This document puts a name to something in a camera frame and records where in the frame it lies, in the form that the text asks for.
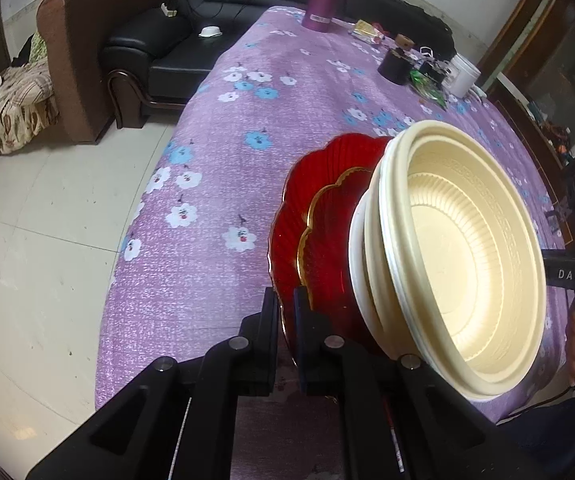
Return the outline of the large cream plastic bowl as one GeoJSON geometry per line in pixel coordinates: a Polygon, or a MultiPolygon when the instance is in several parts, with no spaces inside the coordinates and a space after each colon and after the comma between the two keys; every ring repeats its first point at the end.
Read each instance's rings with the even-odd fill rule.
{"type": "Polygon", "coordinates": [[[502,167],[468,134],[437,120],[407,131],[417,135],[408,169],[414,234],[436,302],[414,303],[425,362],[466,398],[495,399],[527,375],[545,329],[533,222],[502,167]]]}

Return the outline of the white plastic bowl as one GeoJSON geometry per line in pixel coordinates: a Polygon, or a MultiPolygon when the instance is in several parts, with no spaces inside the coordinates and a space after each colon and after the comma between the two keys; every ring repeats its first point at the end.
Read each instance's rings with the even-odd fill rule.
{"type": "Polygon", "coordinates": [[[367,207],[367,194],[361,196],[349,226],[347,254],[351,288],[363,322],[372,338],[390,359],[397,360],[402,353],[385,335],[369,285],[365,255],[365,207],[367,207]]]}

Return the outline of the cream bowl with white rim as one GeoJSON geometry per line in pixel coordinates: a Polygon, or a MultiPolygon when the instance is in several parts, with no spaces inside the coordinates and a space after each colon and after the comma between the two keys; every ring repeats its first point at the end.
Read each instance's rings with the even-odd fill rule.
{"type": "Polygon", "coordinates": [[[365,192],[365,265],[373,307],[379,320],[377,338],[392,359],[429,355],[422,316],[414,312],[419,300],[435,306],[414,234],[408,169],[413,132],[388,142],[365,192]]]}

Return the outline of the yellow snack packet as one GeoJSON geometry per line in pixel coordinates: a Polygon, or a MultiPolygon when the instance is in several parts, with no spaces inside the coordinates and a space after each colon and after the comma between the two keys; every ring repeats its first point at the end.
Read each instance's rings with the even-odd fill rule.
{"type": "Polygon", "coordinates": [[[350,33],[351,36],[371,46],[380,46],[384,40],[380,28],[364,20],[357,21],[350,33]]]}

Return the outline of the white cylindrical jar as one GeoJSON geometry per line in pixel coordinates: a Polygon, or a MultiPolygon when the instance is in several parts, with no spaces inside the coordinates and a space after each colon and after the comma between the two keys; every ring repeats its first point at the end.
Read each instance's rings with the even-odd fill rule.
{"type": "Polygon", "coordinates": [[[481,72],[460,53],[452,58],[448,68],[449,75],[445,80],[445,87],[458,99],[463,99],[481,76],[481,72]]]}

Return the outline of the red glass scalloped plate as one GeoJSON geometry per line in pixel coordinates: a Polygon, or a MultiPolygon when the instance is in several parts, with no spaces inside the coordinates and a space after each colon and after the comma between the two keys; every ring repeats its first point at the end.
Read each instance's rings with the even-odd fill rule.
{"type": "Polygon", "coordinates": [[[287,348],[297,357],[294,292],[303,286],[313,312],[344,339],[369,336],[351,287],[351,218],[388,140],[344,133],[295,162],[269,237],[269,273],[287,348]]]}

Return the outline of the purple floral tablecloth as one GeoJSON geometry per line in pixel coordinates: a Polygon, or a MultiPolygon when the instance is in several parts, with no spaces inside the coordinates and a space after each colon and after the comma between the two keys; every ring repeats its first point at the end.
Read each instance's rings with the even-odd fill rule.
{"type": "Polygon", "coordinates": [[[383,78],[382,58],[344,24],[306,29],[292,6],[265,11],[218,58],[120,245],[102,316],[97,404],[159,356],[202,356],[260,306],[286,176],[341,133],[394,136],[423,119],[449,122],[503,167],[540,245],[563,246],[545,184],[499,110],[478,98],[435,105],[383,78]]]}

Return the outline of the white object on sofa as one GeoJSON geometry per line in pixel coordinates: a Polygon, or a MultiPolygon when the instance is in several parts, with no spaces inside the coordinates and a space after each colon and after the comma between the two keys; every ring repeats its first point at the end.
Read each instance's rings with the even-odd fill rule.
{"type": "Polygon", "coordinates": [[[214,38],[222,36],[222,31],[218,26],[205,26],[199,33],[201,38],[214,38]]]}

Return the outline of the black round container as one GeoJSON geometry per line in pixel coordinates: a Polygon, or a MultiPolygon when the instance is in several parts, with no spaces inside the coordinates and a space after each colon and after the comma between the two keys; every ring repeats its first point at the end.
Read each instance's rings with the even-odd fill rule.
{"type": "Polygon", "coordinates": [[[379,74],[391,81],[393,84],[397,84],[397,86],[404,86],[408,84],[410,79],[410,73],[413,69],[413,64],[410,62],[409,58],[406,58],[405,55],[400,55],[398,52],[394,50],[389,50],[377,71],[379,74]]]}

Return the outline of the black leather sofa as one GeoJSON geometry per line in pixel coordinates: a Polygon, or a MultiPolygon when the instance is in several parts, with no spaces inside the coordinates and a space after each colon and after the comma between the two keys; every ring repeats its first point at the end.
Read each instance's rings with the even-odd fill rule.
{"type": "Polygon", "coordinates": [[[273,6],[303,10],[308,0],[163,0],[116,27],[100,64],[118,127],[140,128],[160,110],[182,110],[217,58],[273,6]],[[205,26],[222,36],[201,38],[205,26]]]}

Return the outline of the green plastic wrapper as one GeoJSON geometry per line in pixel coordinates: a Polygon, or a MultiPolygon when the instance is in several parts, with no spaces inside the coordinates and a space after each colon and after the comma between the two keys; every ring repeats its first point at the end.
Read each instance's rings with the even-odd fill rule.
{"type": "Polygon", "coordinates": [[[420,70],[411,70],[409,75],[411,88],[421,96],[422,99],[432,102],[446,110],[447,103],[444,92],[438,88],[436,82],[428,76],[422,74],[420,70]]]}

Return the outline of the floral patterned cushion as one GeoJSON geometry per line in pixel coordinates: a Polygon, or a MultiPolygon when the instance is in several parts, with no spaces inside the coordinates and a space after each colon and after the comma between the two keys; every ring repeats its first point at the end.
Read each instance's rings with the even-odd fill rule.
{"type": "Polygon", "coordinates": [[[22,150],[59,122],[48,58],[9,67],[0,86],[0,155],[22,150]]]}

